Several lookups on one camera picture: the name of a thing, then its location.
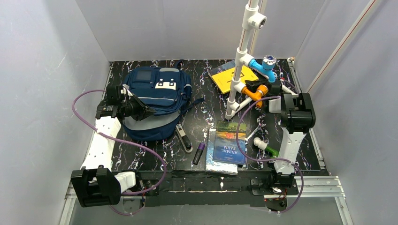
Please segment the yellow notebook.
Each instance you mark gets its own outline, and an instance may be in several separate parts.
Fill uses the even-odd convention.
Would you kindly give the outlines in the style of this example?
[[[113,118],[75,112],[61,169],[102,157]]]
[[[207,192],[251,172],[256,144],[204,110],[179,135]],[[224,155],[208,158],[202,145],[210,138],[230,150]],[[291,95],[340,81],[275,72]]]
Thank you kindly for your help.
[[[208,72],[208,75],[215,83],[216,87],[222,94],[230,92],[230,83],[234,75],[235,66],[226,68],[217,67]],[[240,74],[240,80],[245,83],[246,81],[257,81],[258,76],[248,67],[243,66]]]

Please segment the navy blue student backpack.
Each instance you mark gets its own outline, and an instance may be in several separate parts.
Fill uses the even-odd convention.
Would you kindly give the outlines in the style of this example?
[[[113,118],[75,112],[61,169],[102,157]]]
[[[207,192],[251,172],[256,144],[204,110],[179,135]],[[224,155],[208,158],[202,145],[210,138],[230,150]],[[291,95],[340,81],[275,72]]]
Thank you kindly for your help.
[[[125,117],[123,128],[133,140],[151,142],[173,135],[181,117],[205,99],[192,99],[191,77],[181,70],[182,61],[171,67],[138,67],[123,84],[155,113],[141,121]]]

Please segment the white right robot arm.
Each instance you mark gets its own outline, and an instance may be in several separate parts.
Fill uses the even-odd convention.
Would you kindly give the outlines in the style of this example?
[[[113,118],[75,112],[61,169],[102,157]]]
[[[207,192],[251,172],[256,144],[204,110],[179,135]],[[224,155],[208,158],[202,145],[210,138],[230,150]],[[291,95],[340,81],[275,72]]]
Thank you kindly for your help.
[[[279,150],[273,150],[269,145],[255,138],[253,144],[261,150],[268,151],[276,159],[271,165],[269,177],[259,185],[259,188],[268,188],[270,191],[280,193],[293,185],[295,162],[300,145],[315,125],[316,116],[309,93],[297,93],[294,86],[284,85],[286,81],[269,82],[268,79],[246,81],[243,93],[257,101],[257,105],[265,106],[269,113],[278,113],[281,117],[283,129],[282,143]],[[272,96],[267,104],[260,99]]]

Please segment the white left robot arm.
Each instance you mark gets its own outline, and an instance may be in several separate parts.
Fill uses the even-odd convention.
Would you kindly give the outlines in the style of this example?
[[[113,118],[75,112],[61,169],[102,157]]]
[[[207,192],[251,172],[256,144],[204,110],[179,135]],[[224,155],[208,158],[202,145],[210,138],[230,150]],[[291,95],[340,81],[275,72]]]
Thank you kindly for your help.
[[[113,172],[111,169],[115,139],[126,117],[142,120],[154,114],[154,110],[131,93],[126,84],[107,86],[104,93],[96,109],[94,125],[78,116],[94,130],[81,168],[73,170],[70,177],[82,207],[116,205],[123,193],[137,185],[135,172]]]

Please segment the orange plastic tap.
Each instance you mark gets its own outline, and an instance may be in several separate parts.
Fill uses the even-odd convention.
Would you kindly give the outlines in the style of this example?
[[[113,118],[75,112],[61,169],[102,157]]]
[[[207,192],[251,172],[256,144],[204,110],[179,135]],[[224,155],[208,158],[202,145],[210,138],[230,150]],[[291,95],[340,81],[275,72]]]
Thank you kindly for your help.
[[[262,100],[261,98],[265,97],[265,95],[268,93],[269,89],[266,85],[261,84],[255,92],[250,91],[247,87],[244,87],[241,90],[241,93],[247,95],[249,98],[251,98],[253,101],[258,101],[256,103],[256,107],[261,108],[262,107]]]

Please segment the dark blue 1984 book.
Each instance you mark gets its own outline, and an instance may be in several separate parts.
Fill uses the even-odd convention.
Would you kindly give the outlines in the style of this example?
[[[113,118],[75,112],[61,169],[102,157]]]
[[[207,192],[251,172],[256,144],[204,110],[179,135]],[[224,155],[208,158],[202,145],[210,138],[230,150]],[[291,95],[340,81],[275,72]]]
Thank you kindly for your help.
[[[224,72],[224,71],[232,69],[232,68],[235,68],[235,61],[234,60],[228,61],[228,62],[226,62],[226,63],[224,63],[224,64],[222,64],[222,65],[220,65],[220,66],[218,66],[216,68],[211,69],[208,72],[208,75],[209,76],[213,76],[215,74]]]

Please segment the blue plastic tap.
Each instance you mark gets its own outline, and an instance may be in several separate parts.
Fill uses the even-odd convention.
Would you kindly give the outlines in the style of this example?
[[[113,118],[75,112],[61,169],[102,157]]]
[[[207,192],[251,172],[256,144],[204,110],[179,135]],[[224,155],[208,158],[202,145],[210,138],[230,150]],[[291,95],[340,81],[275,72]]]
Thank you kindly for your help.
[[[266,77],[270,83],[274,83],[276,81],[276,74],[273,72],[273,68],[277,63],[277,59],[272,55],[266,55],[261,63],[258,63],[256,59],[252,59],[248,67],[255,69],[262,76]]]

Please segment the silver wrench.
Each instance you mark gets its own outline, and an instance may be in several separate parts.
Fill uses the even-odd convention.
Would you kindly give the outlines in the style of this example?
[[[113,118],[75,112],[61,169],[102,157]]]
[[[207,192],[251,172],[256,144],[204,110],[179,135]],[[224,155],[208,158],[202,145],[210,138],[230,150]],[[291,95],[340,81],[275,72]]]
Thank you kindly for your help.
[[[245,145],[248,145],[250,139],[262,128],[263,126],[259,124],[246,138]]]

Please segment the green white plastic tap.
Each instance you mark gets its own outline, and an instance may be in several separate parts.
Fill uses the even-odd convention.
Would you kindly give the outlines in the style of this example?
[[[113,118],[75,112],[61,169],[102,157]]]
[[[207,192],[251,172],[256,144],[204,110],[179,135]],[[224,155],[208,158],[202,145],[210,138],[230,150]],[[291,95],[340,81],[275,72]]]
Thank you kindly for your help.
[[[256,137],[253,140],[253,144],[258,147],[260,150],[268,151],[273,158],[277,158],[279,156],[279,152],[271,147],[268,146],[266,142],[261,140],[260,138]]]

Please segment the thin white rear pole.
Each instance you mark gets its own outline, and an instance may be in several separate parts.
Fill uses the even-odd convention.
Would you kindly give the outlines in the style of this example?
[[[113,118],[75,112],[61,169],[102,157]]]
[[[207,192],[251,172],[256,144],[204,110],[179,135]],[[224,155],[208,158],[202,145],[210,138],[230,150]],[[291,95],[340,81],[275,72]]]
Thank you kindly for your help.
[[[264,14],[265,8],[266,8],[266,4],[267,4],[267,0],[259,1],[259,13]],[[253,37],[252,37],[250,49],[248,51],[248,53],[250,55],[252,55],[252,56],[254,55],[254,52],[255,52],[255,46],[256,46],[256,43],[257,43],[258,35],[259,35],[259,31],[255,30],[253,32]]]

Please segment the purple black marker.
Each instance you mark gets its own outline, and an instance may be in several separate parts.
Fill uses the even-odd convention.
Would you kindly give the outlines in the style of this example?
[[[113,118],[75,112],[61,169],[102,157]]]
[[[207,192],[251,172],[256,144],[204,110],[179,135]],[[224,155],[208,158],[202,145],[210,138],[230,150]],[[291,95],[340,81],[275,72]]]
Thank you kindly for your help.
[[[201,156],[202,156],[202,153],[203,153],[203,150],[204,150],[205,146],[206,146],[206,145],[205,145],[203,142],[201,142],[201,143],[199,144],[199,146],[197,147],[197,150],[196,150],[196,152],[195,152],[195,155],[194,155],[194,158],[193,158],[193,161],[192,161],[192,163],[193,163],[194,165],[197,165],[197,164],[199,163],[200,158],[201,158]]]

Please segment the Animal Farm book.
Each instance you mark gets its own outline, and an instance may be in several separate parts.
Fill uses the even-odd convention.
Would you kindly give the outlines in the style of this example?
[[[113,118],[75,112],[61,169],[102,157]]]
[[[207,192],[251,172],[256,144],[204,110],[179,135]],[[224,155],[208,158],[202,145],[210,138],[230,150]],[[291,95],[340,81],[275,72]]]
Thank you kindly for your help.
[[[213,160],[216,162],[243,165],[245,156],[246,124],[241,123],[237,129],[237,122],[218,121],[216,123]]]

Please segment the white pole with red stripe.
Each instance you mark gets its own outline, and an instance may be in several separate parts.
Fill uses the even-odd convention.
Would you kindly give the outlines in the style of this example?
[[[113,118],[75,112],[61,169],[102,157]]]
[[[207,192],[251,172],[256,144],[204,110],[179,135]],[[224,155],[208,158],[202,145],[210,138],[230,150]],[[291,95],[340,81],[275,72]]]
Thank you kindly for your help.
[[[356,20],[350,26],[346,34],[343,36],[341,41],[338,43],[334,51],[331,53],[329,58],[325,61],[324,65],[321,67],[315,78],[312,80],[307,88],[307,92],[315,92],[323,79],[329,75],[335,67],[335,65],[340,61],[346,49],[349,47],[351,42],[357,37],[358,33],[365,27],[367,22],[371,19],[376,10],[384,3],[384,0],[370,0],[361,13],[358,15]]]

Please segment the blue book underneath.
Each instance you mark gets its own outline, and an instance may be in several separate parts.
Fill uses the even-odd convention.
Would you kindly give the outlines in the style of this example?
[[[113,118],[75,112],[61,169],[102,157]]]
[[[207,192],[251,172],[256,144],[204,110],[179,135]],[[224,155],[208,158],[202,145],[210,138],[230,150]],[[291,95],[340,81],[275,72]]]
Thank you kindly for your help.
[[[208,129],[205,171],[211,173],[237,175],[238,166],[236,164],[216,162],[213,160],[215,132],[215,128]]]

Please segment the white PVC pipe frame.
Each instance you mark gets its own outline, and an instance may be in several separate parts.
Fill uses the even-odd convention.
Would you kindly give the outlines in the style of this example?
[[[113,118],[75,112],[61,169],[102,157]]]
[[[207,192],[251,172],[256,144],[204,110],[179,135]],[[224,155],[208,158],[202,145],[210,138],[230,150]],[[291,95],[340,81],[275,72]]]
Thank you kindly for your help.
[[[248,44],[251,33],[253,30],[262,29],[266,21],[267,17],[264,14],[259,13],[259,2],[257,0],[249,0],[245,6],[242,21],[242,34],[236,50],[235,71],[230,84],[227,111],[225,113],[225,119],[227,120],[232,119],[237,112],[253,101],[247,95],[241,93],[241,90],[246,87],[246,84],[240,80],[240,74],[242,67],[248,67],[249,62],[254,59],[254,57],[248,53]]]

